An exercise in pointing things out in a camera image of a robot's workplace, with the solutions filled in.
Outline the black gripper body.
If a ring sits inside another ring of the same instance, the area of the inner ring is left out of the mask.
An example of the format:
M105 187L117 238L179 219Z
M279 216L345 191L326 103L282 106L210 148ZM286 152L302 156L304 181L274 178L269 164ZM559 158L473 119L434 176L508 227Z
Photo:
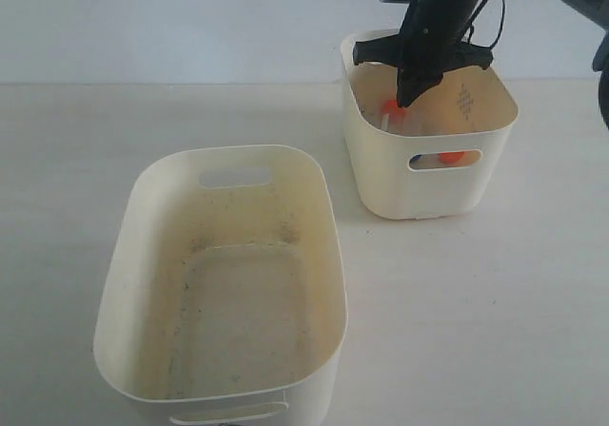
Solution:
M415 0L409 4L399 31L358 41L353 63L382 63L393 68L448 71L479 67L493 61L489 47L463 40L479 0Z

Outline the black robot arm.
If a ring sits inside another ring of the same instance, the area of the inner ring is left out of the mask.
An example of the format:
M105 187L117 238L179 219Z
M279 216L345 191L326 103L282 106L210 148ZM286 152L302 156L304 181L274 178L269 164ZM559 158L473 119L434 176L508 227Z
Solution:
M354 65L381 63L397 70L397 102L410 106L437 86L448 71L487 69L491 46L471 42L473 24L489 0L381 0L407 6L399 30L389 36L356 42ZM608 27L608 0L560 0L597 26Z

